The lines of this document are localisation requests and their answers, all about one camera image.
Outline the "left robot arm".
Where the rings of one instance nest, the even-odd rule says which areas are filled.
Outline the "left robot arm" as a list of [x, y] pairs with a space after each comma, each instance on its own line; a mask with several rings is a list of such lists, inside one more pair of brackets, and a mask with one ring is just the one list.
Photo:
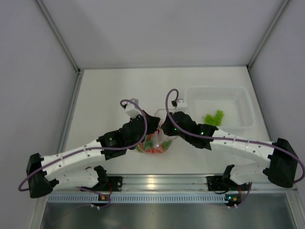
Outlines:
[[59, 189], [104, 190], [108, 184], [103, 162], [134, 150], [158, 129], [160, 119], [137, 115], [120, 129], [110, 131], [77, 149], [50, 156], [35, 153], [26, 167], [31, 198], [40, 198]]

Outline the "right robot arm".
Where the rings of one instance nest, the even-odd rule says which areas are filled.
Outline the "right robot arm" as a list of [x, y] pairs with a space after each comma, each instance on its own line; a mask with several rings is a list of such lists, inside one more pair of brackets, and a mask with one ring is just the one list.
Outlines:
[[213, 125], [198, 124], [183, 112], [169, 113], [161, 129], [167, 136], [178, 136], [199, 149], [230, 153], [251, 164], [228, 165], [222, 183], [227, 189], [250, 182], [265, 182], [292, 188], [298, 157], [290, 143], [282, 138], [276, 142], [243, 139]]

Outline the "clear zip top bag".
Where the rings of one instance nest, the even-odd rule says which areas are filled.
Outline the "clear zip top bag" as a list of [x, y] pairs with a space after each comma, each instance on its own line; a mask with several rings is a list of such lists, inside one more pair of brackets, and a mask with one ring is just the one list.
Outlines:
[[157, 147], [166, 148], [168, 150], [177, 137], [166, 136], [163, 130], [161, 129], [161, 125], [164, 123], [167, 116], [166, 110], [158, 109], [155, 112], [154, 116], [160, 118], [161, 120], [159, 122], [157, 131], [145, 137], [145, 140], [143, 142], [145, 143], [146, 150]]

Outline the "green fake grapes bunch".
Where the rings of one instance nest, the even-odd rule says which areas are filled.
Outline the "green fake grapes bunch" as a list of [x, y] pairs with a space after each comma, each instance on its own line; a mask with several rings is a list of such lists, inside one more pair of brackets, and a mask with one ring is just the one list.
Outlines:
[[217, 110], [214, 115], [206, 114], [203, 116], [203, 121], [205, 124], [221, 126], [224, 117], [224, 112], [222, 110]]

